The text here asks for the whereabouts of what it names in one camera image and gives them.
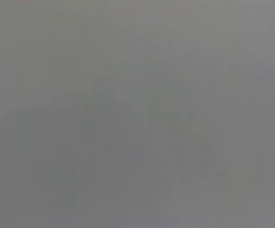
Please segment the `gray wall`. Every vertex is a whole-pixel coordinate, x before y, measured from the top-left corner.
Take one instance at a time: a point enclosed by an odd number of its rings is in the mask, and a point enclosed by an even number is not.
[[[0,1],[3,227],[275,227],[275,1]]]

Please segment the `fog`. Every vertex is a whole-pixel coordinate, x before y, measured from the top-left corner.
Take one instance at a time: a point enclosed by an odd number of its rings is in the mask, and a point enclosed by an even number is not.
[[[0,1],[3,227],[275,227],[275,1]]]

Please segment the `gray background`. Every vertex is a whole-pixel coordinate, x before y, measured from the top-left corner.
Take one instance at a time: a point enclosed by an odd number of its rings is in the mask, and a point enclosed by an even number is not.
[[[3,227],[275,227],[275,1],[0,1]]]

